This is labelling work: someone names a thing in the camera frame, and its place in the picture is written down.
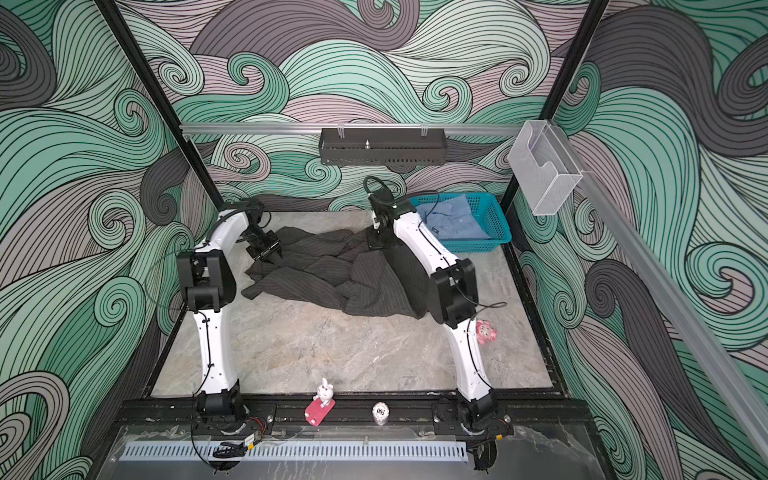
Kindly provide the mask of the clear acrylic wall holder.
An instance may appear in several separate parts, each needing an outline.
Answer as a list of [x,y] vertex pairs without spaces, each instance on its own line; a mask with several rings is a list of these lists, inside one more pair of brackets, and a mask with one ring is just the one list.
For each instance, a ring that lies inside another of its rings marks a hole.
[[583,174],[564,130],[547,120],[526,121],[507,155],[534,216],[553,216]]

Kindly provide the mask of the black perforated wall shelf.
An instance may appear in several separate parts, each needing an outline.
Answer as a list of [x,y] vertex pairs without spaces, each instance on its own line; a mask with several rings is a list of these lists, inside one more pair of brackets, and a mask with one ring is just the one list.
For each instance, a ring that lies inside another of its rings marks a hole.
[[406,167],[443,164],[448,142],[442,129],[325,128],[318,148],[325,165]]

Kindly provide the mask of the aluminium rail wall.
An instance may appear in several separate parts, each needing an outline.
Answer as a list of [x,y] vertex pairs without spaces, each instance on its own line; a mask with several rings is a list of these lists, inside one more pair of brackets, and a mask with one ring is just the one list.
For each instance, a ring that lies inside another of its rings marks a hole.
[[184,135],[319,135],[323,129],[343,132],[347,129],[410,129],[439,130],[447,136],[508,137],[517,135],[522,124],[403,124],[403,123],[246,123],[246,122],[193,122],[181,123]]
[[661,313],[671,321],[744,434],[763,460],[767,459],[767,405],[638,233],[638,219],[625,180],[603,183],[603,174],[579,155],[562,128],[552,122],[555,142],[565,150],[571,168],[581,174],[579,185],[596,213],[612,232]]

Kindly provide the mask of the teal plastic basket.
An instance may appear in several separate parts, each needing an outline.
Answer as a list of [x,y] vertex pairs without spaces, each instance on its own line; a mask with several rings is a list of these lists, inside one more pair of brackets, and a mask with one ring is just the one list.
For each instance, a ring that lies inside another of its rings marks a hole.
[[410,199],[416,207],[422,203],[437,202],[441,199],[457,197],[464,194],[471,206],[472,214],[480,226],[490,236],[489,240],[439,240],[454,254],[486,253],[512,239],[510,227],[496,198],[485,192],[469,193],[439,193],[433,195],[418,195]]

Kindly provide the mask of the aluminium rail back wall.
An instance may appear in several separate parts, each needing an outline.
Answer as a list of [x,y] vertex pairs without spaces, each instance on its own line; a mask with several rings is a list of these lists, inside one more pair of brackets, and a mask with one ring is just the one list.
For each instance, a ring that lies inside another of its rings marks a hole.
[[347,129],[410,129],[439,130],[447,136],[508,137],[517,135],[522,124],[403,124],[403,123],[246,123],[246,122],[193,122],[181,123],[184,135],[319,135],[323,129],[343,132]]

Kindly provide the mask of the dark grey pinstriped shirt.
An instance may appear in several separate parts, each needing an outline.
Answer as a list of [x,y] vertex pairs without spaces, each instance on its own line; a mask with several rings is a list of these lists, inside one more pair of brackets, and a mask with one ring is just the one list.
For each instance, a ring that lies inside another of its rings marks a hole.
[[256,261],[246,271],[253,284],[242,295],[253,300],[267,293],[303,301],[352,316],[427,312],[428,275],[401,241],[372,249],[370,228],[310,233],[296,227],[276,232],[281,252]]

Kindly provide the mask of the aluminium rail right wall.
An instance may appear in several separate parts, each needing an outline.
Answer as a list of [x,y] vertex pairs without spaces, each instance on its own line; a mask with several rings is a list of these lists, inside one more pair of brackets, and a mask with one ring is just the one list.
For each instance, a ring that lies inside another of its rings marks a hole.
[[612,232],[661,313],[671,321],[744,434],[763,460],[767,459],[767,405],[638,233],[638,219],[625,180],[603,183],[603,174],[579,155],[562,128],[552,122],[555,142],[565,150],[571,168],[581,174],[579,185],[596,213]]

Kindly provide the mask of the small white round jar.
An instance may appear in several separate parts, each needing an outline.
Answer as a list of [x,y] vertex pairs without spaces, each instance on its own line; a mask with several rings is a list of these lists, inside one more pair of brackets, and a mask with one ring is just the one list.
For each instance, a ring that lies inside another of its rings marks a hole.
[[377,402],[372,407],[372,418],[376,425],[384,426],[388,423],[390,416],[389,406],[385,402]]

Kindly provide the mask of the light blue shirt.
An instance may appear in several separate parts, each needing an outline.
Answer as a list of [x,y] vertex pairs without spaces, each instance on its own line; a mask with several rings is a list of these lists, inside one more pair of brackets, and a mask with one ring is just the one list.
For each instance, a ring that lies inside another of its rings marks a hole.
[[472,214],[467,197],[441,199],[416,206],[427,229],[439,240],[489,240]]

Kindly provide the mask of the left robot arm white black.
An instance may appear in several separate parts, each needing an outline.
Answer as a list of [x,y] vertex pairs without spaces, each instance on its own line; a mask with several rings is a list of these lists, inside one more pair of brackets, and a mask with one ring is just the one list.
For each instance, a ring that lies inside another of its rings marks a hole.
[[248,418],[226,320],[227,307],[238,293],[228,255],[240,241],[247,244],[247,253],[257,261],[280,252],[277,235],[260,226],[264,210],[256,198],[226,204],[203,240],[176,257],[180,293],[198,333],[202,375],[193,399],[203,419],[224,417],[244,422]]

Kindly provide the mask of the white bunny on pink stand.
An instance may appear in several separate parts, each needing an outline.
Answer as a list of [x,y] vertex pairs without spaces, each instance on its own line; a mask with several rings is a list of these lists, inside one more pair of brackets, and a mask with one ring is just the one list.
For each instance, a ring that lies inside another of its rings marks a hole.
[[319,426],[334,406],[334,387],[326,378],[323,378],[312,401],[304,411],[305,420],[311,426]]

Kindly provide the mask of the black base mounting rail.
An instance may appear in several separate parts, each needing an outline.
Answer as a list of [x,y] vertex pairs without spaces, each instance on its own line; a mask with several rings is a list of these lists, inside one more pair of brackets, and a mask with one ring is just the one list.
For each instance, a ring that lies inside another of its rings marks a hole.
[[[461,405],[455,392],[425,395],[342,394],[321,421],[322,429],[332,427],[377,426],[373,409],[383,403],[389,409],[387,427],[412,428],[418,433],[457,438],[508,435],[517,426],[571,425],[591,423],[586,404],[579,400],[532,394],[503,393],[496,408],[471,422],[469,410]],[[200,413],[197,402],[189,397],[142,399],[127,401],[119,410],[116,423],[131,427],[171,427],[179,433],[193,433],[197,437],[244,437],[251,433],[264,433],[279,437],[309,425],[305,408],[308,395],[254,395],[244,396],[246,416],[237,420],[232,415]]]

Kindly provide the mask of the pink plush toy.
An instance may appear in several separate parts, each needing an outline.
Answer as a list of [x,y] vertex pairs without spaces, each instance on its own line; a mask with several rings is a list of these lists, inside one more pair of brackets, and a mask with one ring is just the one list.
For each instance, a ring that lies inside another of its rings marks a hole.
[[497,331],[485,320],[476,321],[476,338],[480,345],[494,342],[497,339]]

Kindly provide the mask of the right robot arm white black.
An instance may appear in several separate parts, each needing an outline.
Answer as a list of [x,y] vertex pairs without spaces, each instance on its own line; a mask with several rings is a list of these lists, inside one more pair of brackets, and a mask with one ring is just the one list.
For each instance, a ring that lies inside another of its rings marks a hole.
[[427,310],[444,328],[456,368],[458,420],[469,434],[484,433],[498,412],[478,333],[478,313],[488,306],[480,302],[472,261],[452,253],[429,220],[444,203],[436,199],[429,210],[421,212],[411,199],[395,197],[384,181],[372,175],[364,178],[363,188],[372,209],[369,245],[384,248],[400,242],[425,271]]

